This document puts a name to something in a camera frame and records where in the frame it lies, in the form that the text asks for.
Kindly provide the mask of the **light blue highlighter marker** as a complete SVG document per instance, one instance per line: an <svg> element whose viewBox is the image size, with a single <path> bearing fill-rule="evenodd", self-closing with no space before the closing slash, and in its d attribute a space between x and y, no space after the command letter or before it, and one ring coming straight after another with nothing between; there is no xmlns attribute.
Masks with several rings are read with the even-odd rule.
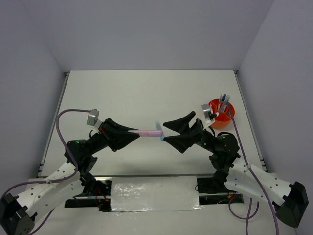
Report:
<svg viewBox="0 0 313 235"><path fill-rule="evenodd" d="M161 124L158 120L155 121L155 126L156 126L156 129L160 132L160 140L164 141L164 132L163 132Z"/></svg>

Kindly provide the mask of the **pink highlighter marker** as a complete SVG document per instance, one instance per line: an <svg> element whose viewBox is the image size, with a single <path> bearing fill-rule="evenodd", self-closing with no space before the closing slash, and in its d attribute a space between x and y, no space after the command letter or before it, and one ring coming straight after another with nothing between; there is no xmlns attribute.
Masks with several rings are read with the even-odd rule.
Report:
<svg viewBox="0 0 313 235"><path fill-rule="evenodd" d="M139 134L141 137L162 137L161 130L129 130L128 132Z"/></svg>

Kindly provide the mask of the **clear blue gel pen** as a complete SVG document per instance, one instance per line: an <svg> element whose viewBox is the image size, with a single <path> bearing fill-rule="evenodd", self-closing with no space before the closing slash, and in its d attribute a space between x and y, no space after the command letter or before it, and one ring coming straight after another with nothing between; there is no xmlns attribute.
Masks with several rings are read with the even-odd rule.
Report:
<svg viewBox="0 0 313 235"><path fill-rule="evenodd" d="M229 100L230 100L230 95L227 95L224 101L224 107L228 105Z"/></svg>

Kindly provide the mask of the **clear blue spray bottle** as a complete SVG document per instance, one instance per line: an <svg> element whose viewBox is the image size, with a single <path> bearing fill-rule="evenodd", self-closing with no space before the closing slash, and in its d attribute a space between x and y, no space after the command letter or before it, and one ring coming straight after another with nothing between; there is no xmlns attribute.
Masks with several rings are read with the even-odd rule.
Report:
<svg viewBox="0 0 313 235"><path fill-rule="evenodd" d="M219 105L218 105L218 109L219 109L219 112L222 111L222 106L223 106L223 103L225 101L225 98L226 98L226 94L223 94L220 98L220 101L219 101Z"/></svg>

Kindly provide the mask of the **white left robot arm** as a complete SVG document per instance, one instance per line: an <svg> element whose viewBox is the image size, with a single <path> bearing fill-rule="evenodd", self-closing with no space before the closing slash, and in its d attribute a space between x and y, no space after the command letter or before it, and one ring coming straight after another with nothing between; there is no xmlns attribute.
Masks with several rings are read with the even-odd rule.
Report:
<svg viewBox="0 0 313 235"><path fill-rule="evenodd" d="M66 200L91 195L100 182L90 173L97 158L94 154L109 147L113 152L140 137L137 129L117 124L110 118L86 140L66 143L67 161L44 180L13 196L7 192L0 200L0 224L9 235L31 235L35 224Z"/></svg>

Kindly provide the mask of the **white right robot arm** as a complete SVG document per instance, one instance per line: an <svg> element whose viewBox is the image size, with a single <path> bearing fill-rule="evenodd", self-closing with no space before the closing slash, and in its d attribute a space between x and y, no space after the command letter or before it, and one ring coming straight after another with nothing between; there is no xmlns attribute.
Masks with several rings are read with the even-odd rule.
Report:
<svg viewBox="0 0 313 235"><path fill-rule="evenodd" d="M184 153L193 145L211 152L209 159L215 169L211 178L198 180L200 193L238 192L257 202L269 203L274 215L284 224L298 228L309 204L306 189L298 181L289 183L252 165L243 157L237 138L229 132L217 135L208 132L200 119L193 125L192 111L177 120L168 121L164 127L177 135L166 136L164 141Z"/></svg>

